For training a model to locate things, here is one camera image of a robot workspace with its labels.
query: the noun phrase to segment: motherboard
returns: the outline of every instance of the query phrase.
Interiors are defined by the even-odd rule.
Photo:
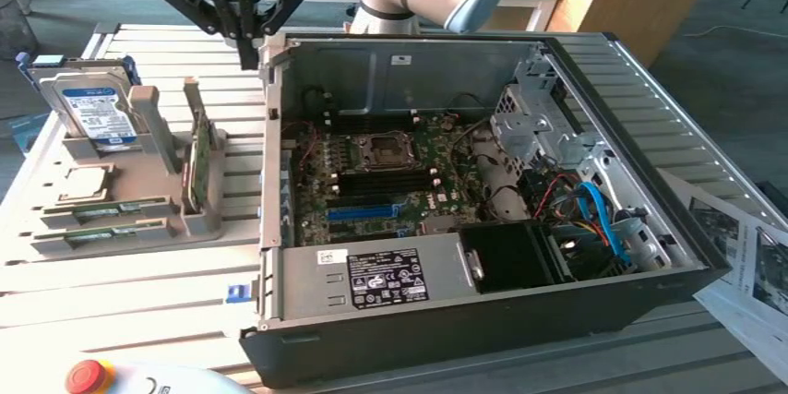
[[[472,165],[457,171],[454,146],[468,124],[456,114],[336,116],[297,122],[294,246],[449,232],[477,222],[481,189]]]

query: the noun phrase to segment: barcode sticker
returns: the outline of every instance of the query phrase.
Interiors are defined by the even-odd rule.
[[[317,251],[317,265],[332,265],[346,262],[345,249],[324,249]]]

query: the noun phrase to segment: green circuit board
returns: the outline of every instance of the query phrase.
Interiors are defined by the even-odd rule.
[[[408,133],[414,154],[416,165],[413,168],[434,168],[434,177],[441,184],[430,191],[417,191],[389,198],[398,204],[398,214],[394,218],[364,219],[362,221],[328,221],[326,201],[334,198],[329,185],[330,175],[336,173],[334,163],[326,161],[332,142],[345,143],[349,169],[361,165],[361,154],[354,148],[358,138],[374,135],[358,135],[353,137],[324,134],[314,144],[313,152],[304,162],[302,168],[298,162],[293,162],[293,169],[300,175],[294,189],[294,245],[325,245],[342,241],[373,240],[388,237],[409,237],[424,234],[422,221],[436,216],[453,216],[457,224],[478,221],[476,205],[470,198],[458,189],[458,180],[452,163],[449,151],[453,141],[461,136],[466,125],[454,125],[446,129],[442,123],[442,114],[422,115],[424,122],[416,130]],[[308,147],[310,141],[308,134],[298,141],[301,148]],[[481,184],[470,170],[462,172],[468,187],[480,189]]]

